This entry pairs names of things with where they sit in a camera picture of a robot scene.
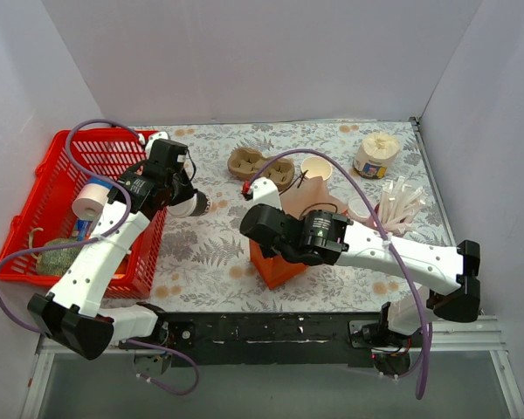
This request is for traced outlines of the black paper coffee cup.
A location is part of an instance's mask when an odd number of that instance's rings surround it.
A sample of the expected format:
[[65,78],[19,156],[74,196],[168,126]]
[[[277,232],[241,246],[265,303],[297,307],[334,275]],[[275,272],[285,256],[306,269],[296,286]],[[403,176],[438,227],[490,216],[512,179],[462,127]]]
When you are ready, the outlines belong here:
[[197,191],[190,200],[189,216],[203,216],[210,211],[210,198],[201,191]]

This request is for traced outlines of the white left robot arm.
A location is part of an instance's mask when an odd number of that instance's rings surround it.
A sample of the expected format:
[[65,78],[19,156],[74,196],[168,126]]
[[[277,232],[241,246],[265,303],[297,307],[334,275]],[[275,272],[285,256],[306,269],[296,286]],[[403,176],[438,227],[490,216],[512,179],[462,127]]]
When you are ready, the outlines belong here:
[[201,216],[209,205],[184,168],[186,145],[159,133],[150,136],[146,153],[109,190],[92,242],[46,295],[34,295],[27,306],[48,338],[88,360],[116,341],[139,338],[151,349],[167,342],[162,309],[140,303],[102,310],[100,302],[134,241],[159,211],[170,207],[177,217]]

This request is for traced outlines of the stack of paper cups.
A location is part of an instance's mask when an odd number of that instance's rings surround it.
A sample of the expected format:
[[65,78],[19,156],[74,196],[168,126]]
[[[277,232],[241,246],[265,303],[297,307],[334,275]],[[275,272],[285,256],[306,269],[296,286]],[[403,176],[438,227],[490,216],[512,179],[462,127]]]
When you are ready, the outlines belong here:
[[307,157],[301,164],[300,170],[307,179],[320,177],[326,182],[333,174],[334,167],[324,158],[312,155]]

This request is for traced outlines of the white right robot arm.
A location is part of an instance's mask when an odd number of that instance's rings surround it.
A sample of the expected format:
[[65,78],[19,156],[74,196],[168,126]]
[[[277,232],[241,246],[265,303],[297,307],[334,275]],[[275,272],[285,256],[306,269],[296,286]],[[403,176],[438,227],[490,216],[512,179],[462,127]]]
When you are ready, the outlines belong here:
[[456,247],[420,244],[378,231],[324,209],[297,218],[283,209],[274,183],[259,178],[243,187],[252,207],[240,233],[258,244],[265,257],[280,255],[290,264],[339,265],[379,271],[419,284],[418,296],[389,303],[378,324],[379,340],[397,347],[421,325],[435,319],[472,323],[479,316],[479,244]]

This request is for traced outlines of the orange paper bag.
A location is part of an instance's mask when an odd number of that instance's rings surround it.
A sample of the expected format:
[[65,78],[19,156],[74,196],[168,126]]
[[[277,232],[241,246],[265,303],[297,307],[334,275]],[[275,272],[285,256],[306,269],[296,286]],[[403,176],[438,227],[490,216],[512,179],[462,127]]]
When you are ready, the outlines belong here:
[[328,199],[309,202],[309,194],[293,200],[272,180],[260,177],[243,187],[252,200],[239,226],[247,237],[250,259],[269,289],[275,289],[309,266],[333,265],[348,250],[347,227],[352,225]]

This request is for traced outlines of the white cup lid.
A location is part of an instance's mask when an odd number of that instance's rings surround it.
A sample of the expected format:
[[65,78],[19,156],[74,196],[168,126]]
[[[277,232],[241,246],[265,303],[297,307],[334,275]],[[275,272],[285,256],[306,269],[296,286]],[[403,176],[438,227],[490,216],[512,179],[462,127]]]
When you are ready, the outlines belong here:
[[197,200],[195,197],[189,200],[178,203],[177,205],[168,206],[168,213],[175,218],[184,218],[192,216],[197,206]]

